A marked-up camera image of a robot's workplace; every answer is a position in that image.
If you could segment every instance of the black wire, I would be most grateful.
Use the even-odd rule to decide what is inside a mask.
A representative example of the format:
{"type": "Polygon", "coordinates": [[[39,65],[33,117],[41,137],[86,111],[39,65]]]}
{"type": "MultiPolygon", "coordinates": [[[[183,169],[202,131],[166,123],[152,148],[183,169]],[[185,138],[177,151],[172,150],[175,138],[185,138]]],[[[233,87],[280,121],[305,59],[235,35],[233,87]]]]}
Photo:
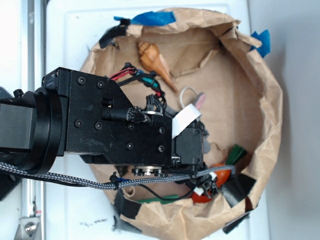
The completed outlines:
{"type": "Polygon", "coordinates": [[[177,198],[164,198],[162,196],[159,196],[157,193],[155,193],[151,188],[149,188],[148,186],[144,185],[144,184],[139,184],[138,186],[143,187],[144,189],[147,189],[150,193],[152,193],[153,195],[155,195],[158,199],[162,200],[162,201],[178,201],[181,199],[185,199],[186,197],[188,197],[189,195],[191,195],[194,190],[196,189],[196,187],[198,186],[198,184],[195,184],[194,187],[185,195],[177,197],[177,198]]]}
{"type": "Polygon", "coordinates": [[[118,86],[119,86],[119,87],[122,87],[122,86],[124,86],[124,85],[126,85],[126,84],[129,84],[129,83],[132,83],[132,82],[134,82],[134,81],[136,81],[136,80],[140,80],[140,79],[142,79],[142,78],[152,78],[152,77],[153,77],[153,76],[151,76],[150,74],[146,74],[146,73],[144,73],[144,74],[139,74],[139,75],[135,75],[135,76],[132,76],[132,77],[130,77],[130,78],[124,80],[124,81],[119,82],[119,83],[118,83],[118,86]]]}
{"type": "Polygon", "coordinates": [[[3,171],[3,170],[0,170],[0,173],[12,175],[12,176],[24,178],[24,179],[32,179],[32,180],[38,180],[38,181],[43,181],[43,182],[48,182],[48,183],[53,183],[53,184],[60,184],[60,185],[68,186],[68,187],[87,187],[87,186],[83,186],[83,185],[76,184],[76,183],[70,183],[70,182],[53,180],[53,179],[46,179],[46,178],[41,178],[41,177],[37,177],[37,176],[26,176],[26,175],[13,173],[13,172],[7,172],[7,171],[3,171]]]}

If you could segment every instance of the black cable tie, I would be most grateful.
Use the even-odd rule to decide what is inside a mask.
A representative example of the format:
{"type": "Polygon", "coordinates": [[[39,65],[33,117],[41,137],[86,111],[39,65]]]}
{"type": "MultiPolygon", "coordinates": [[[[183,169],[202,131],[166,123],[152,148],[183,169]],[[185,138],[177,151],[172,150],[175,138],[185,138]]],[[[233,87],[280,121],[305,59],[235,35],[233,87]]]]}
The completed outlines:
{"type": "Polygon", "coordinates": [[[113,172],[112,176],[110,176],[109,180],[115,185],[113,190],[118,190],[119,189],[119,180],[117,177],[117,172],[113,172]]]}

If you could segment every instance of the hex screw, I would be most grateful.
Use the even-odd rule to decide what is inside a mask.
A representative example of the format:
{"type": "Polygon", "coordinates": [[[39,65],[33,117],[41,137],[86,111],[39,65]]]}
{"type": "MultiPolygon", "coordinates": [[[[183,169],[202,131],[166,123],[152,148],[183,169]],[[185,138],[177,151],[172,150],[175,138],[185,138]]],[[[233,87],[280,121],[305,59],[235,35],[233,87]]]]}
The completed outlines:
{"type": "Polygon", "coordinates": [[[97,130],[101,130],[101,129],[102,129],[102,127],[103,127],[103,126],[102,126],[102,123],[101,123],[101,122],[99,122],[99,121],[98,121],[98,122],[96,122],[96,123],[95,123],[95,125],[94,125],[94,128],[95,128],[95,129],[97,129],[97,130]]]}
{"type": "Polygon", "coordinates": [[[83,124],[83,122],[82,122],[80,119],[76,120],[75,123],[74,123],[74,125],[75,125],[77,128],[81,128],[81,127],[82,127],[82,124],[83,124]]]}
{"type": "Polygon", "coordinates": [[[135,125],[134,125],[132,122],[130,122],[130,123],[128,124],[128,129],[129,129],[129,130],[135,129],[135,125]]]}
{"type": "Polygon", "coordinates": [[[86,79],[85,79],[83,76],[81,76],[81,77],[79,77],[79,78],[76,80],[76,82],[77,82],[79,85],[84,85],[84,84],[86,83],[86,79]]]}
{"type": "Polygon", "coordinates": [[[99,81],[97,84],[96,84],[96,87],[98,89],[103,89],[105,87],[105,83],[103,81],[99,81]]]}
{"type": "Polygon", "coordinates": [[[159,128],[159,133],[164,134],[165,133],[165,128],[164,127],[160,127],[159,128]]]}
{"type": "Polygon", "coordinates": [[[33,222],[28,222],[24,226],[24,230],[28,234],[29,237],[32,236],[32,234],[36,231],[36,229],[37,229],[37,225],[35,225],[33,222]]]}
{"type": "Polygon", "coordinates": [[[126,145],[126,148],[129,149],[129,150],[132,150],[134,148],[134,144],[132,142],[129,142],[127,145],[126,145]]]}
{"type": "Polygon", "coordinates": [[[195,129],[193,131],[193,134],[196,135],[196,136],[200,136],[200,131],[198,129],[195,129]]]}
{"type": "Polygon", "coordinates": [[[165,151],[165,147],[162,146],[162,145],[160,145],[160,146],[158,147],[158,151],[159,151],[160,153],[163,153],[163,152],[165,151]]]}
{"type": "Polygon", "coordinates": [[[196,156],[193,157],[193,161],[194,161],[196,164],[199,164],[199,163],[201,163],[201,158],[196,155],[196,156]]]}

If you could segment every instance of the bolt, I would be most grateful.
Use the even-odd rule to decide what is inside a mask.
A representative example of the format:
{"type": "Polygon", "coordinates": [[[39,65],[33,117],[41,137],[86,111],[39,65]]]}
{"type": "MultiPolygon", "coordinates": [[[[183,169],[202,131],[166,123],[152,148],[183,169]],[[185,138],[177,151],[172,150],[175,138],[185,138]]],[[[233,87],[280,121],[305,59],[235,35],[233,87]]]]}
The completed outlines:
{"type": "Polygon", "coordinates": [[[24,226],[24,230],[29,235],[29,237],[31,237],[31,235],[36,231],[36,229],[37,229],[37,226],[33,222],[28,222],[24,226]]]}
{"type": "Polygon", "coordinates": [[[77,128],[81,128],[81,127],[82,127],[82,124],[83,124],[83,122],[82,122],[80,119],[78,119],[78,120],[75,121],[75,123],[74,123],[74,125],[75,125],[77,128]]]}
{"type": "Polygon", "coordinates": [[[134,125],[132,122],[130,122],[130,123],[128,124],[128,129],[129,129],[129,130],[135,129],[135,125],[134,125]]]}
{"type": "Polygon", "coordinates": [[[165,133],[165,128],[164,127],[160,127],[159,128],[159,133],[164,134],[165,133]]]}
{"type": "Polygon", "coordinates": [[[103,81],[99,81],[97,84],[96,84],[96,87],[98,89],[103,89],[105,87],[105,83],[103,81]]]}
{"type": "Polygon", "coordinates": [[[17,89],[13,92],[15,98],[21,98],[24,95],[24,92],[21,89],[17,89]]]}
{"type": "Polygon", "coordinates": [[[126,145],[126,148],[129,149],[129,150],[132,150],[134,148],[134,144],[132,142],[129,142],[127,145],[126,145]]]}
{"type": "Polygon", "coordinates": [[[198,129],[195,129],[193,131],[193,134],[196,135],[196,136],[200,136],[200,131],[198,129]]]}
{"type": "Polygon", "coordinates": [[[79,77],[79,78],[76,80],[76,82],[77,82],[79,85],[84,85],[84,84],[86,83],[86,79],[85,79],[83,76],[81,76],[81,77],[79,77]]]}
{"type": "Polygon", "coordinates": [[[99,122],[99,121],[96,122],[95,125],[94,125],[94,128],[97,129],[97,130],[101,130],[102,129],[102,123],[99,122]]]}
{"type": "Polygon", "coordinates": [[[162,145],[160,145],[160,146],[158,147],[158,151],[159,151],[160,153],[163,153],[163,152],[165,151],[165,147],[162,146],[162,145]]]}
{"type": "Polygon", "coordinates": [[[193,157],[193,161],[194,161],[194,163],[199,164],[199,163],[201,163],[201,158],[199,156],[195,155],[193,157]]]}

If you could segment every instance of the brown shell toy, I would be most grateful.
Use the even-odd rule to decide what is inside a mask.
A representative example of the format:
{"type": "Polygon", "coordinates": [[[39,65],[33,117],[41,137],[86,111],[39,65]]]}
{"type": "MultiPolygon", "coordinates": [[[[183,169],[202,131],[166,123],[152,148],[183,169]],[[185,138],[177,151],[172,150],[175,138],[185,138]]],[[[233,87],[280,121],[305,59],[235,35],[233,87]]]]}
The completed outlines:
{"type": "Polygon", "coordinates": [[[155,71],[175,93],[178,93],[178,89],[170,77],[168,63],[161,55],[157,45],[139,41],[138,48],[139,54],[141,55],[140,62],[142,66],[148,71],[155,71]]]}

